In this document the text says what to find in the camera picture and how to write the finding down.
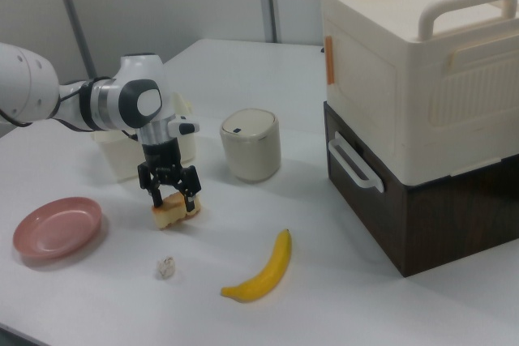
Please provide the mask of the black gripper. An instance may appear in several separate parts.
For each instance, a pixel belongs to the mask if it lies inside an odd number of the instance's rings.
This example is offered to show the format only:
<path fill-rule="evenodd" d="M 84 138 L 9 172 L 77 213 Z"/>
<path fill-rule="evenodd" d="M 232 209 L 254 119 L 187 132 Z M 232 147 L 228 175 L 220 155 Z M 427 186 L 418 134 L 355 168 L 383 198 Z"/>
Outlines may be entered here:
<path fill-rule="evenodd" d="M 195 197 L 201 191 L 199 176 L 194 165 L 181 166 L 181 152 L 177 139 L 154 145 L 142 145 L 146 162 L 137 168 L 140 188 L 152 197 L 153 206 L 163 204 L 161 174 L 178 174 L 174 188 L 183 196 L 187 212 L 195 210 Z"/>

